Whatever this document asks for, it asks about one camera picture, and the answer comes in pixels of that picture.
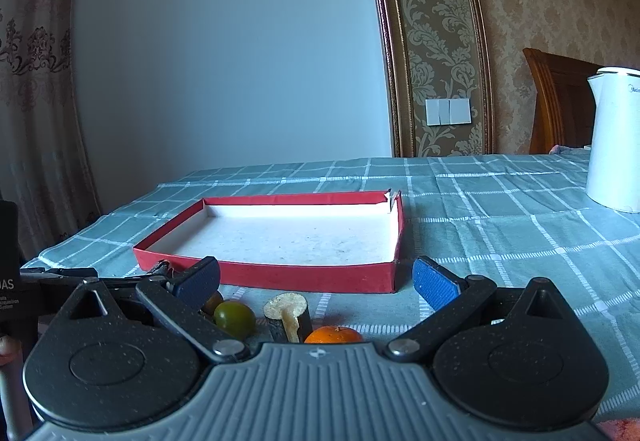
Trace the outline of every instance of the red box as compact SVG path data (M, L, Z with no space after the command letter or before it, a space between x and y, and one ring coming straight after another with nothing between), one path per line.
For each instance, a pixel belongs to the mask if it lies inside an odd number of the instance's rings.
M182 271L212 255L222 284L393 293L403 225L401 194L390 191L212 197L133 252L144 271L162 259Z

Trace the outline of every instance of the table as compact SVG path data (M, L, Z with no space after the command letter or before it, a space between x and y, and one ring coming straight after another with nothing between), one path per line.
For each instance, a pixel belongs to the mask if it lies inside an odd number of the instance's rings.
M206 196L400 190L406 209L396 294L305 294L312 320L345 325L382 344L433 310L411 284L410 261L428 255L460 276L524 287L554 281L603 352L610 386L596 421L640 414L640 214L604 208L585 192L587 150L545 156L372 158L198 171L163 183L29 266L92 265L102 277L140 272L131 246ZM279 293L222 286L258 317ZM255 342L269 340L258 320Z

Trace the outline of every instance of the kettle spout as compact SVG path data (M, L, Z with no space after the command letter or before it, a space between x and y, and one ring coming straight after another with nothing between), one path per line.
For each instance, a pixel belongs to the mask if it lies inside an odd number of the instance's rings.
M600 92L602 91L602 84L604 84L605 75L600 73L599 75L590 76L587 78L589 85L591 86L591 92L593 92L593 98L596 100L596 106L600 101Z

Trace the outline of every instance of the curtain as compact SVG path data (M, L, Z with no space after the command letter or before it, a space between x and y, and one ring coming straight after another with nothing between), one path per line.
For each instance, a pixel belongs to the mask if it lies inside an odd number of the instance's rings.
M27 258L99 215L70 56L72 0L0 0L0 197Z

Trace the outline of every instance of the pink towel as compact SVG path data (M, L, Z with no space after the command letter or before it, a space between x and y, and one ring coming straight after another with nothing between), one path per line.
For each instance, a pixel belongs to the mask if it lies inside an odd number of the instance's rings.
M614 419L598 423L598 427L612 441L640 441L640 419Z

